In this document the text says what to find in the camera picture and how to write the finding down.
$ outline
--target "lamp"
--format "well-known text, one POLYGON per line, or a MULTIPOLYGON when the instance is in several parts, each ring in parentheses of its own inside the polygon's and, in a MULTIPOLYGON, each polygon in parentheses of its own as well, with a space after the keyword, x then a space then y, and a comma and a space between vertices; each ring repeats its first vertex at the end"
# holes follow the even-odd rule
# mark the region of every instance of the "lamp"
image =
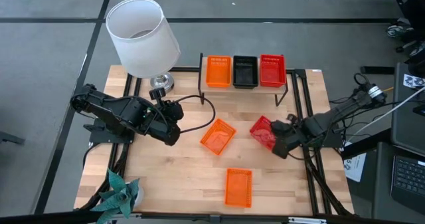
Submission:
POLYGON ((138 78, 152 78, 152 88, 168 92, 174 80, 168 70, 180 57, 180 48, 153 0, 125 0, 106 17, 106 28, 127 72, 138 78))

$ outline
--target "lamp base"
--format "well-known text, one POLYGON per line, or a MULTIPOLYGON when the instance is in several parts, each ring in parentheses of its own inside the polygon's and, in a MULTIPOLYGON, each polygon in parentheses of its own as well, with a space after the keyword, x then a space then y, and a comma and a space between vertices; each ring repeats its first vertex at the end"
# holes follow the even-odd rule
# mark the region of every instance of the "lamp base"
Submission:
POLYGON ((166 72, 163 75, 151 78, 151 87, 152 89, 164 88, 165 92, 168 93, 174 87, 174 78, 169 72, 166 72))

